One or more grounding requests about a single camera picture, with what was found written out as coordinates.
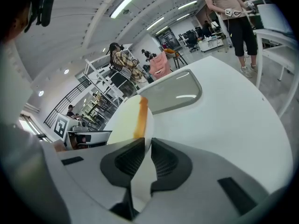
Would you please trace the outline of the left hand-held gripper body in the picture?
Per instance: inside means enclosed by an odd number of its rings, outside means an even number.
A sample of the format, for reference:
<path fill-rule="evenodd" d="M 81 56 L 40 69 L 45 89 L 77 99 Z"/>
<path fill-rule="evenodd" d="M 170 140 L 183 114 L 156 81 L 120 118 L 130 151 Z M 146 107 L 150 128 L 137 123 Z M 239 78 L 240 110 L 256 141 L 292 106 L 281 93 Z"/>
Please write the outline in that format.
<path fill-rule="evenodd" d="M 84 121 L 63 114 L 58 114 L 53 132 L 66 150 L 105 146 L 111 135 L 111 131 L 92 130 Z"/>

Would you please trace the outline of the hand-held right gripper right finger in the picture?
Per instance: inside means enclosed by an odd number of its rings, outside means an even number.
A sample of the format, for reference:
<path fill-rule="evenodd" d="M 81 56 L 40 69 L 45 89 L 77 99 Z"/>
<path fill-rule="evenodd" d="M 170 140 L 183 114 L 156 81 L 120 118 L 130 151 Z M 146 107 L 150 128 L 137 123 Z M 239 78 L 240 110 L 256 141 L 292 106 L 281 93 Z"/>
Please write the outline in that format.
<path fill-rule="evenodd" d="M 169 140 L 153 138 L 157 180 L 139 215 L 142 224 L 230 224 L 268 192 L 225 158 Z"/>

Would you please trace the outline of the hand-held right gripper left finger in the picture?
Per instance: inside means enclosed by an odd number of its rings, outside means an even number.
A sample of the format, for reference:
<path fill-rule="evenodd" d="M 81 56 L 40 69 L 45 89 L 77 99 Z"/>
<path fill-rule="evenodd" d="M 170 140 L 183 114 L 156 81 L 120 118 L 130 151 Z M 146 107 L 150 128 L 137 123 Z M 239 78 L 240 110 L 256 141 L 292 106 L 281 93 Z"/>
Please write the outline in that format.
<path fill-rule="evenodd" d="M 58 153 L 66 171 L 100 206 L 123 218 L 135 218 L 131 181 L 145 157 L 145 139 Z"/>

